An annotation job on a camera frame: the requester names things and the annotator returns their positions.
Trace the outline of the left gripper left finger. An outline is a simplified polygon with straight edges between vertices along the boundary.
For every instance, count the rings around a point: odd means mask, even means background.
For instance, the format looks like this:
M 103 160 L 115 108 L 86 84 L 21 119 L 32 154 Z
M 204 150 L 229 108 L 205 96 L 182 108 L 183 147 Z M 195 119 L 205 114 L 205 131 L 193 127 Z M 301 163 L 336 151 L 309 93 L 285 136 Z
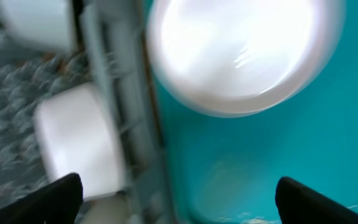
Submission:
M 71 173 L 0 209 L 0 224 L 74 224 L 82 204 L 81 178 Z

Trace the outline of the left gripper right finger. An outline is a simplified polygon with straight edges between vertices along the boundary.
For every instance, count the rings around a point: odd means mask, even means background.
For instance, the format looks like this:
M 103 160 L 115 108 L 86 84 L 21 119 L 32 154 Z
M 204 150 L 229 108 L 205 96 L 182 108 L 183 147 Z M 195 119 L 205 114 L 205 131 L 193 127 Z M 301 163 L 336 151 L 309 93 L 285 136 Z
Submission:
M 275 204 L 283 224 L 358 224 L 358 213 L 290 177 L 278 181 Z

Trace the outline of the white cup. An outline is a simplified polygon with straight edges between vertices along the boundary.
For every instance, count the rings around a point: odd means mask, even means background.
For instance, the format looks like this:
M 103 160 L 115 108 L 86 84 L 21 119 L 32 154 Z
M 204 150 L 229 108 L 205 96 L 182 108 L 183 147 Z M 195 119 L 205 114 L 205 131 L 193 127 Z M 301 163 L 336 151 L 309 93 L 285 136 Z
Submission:
M 40 103 L 34 128 L 49 180 L 77 173 L 85 200 L 114 195 L 125 187 L 118 129 L 94 84 L 76 86 Z

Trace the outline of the grey bowl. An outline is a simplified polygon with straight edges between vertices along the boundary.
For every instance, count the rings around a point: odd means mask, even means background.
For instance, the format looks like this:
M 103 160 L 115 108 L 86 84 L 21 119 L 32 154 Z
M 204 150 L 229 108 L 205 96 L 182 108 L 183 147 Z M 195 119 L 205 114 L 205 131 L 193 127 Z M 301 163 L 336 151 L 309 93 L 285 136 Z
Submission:
M 71 0 L 0 0 L 0 16 L 21 45 L 63 54 L 78 49 Z

